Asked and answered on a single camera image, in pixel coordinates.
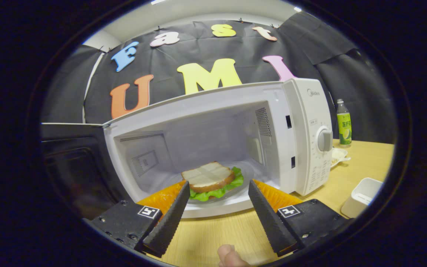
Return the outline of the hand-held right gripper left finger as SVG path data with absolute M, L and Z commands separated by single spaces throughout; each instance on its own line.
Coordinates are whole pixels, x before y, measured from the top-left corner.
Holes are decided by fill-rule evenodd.
M 113 245 L 133 254 L 162 257 L 171 243 L 190 198 L 187 181 L 180 183 L 166 214 L 161 208 L 122 200 L 84 223 Z

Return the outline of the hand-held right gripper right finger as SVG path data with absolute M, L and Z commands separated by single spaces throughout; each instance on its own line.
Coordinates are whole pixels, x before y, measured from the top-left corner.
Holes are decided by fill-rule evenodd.
M 347 223 L 317 199 L 301 202 L 255 179 L 249 182 L 248 195 L 278 257 L 326 241 Z

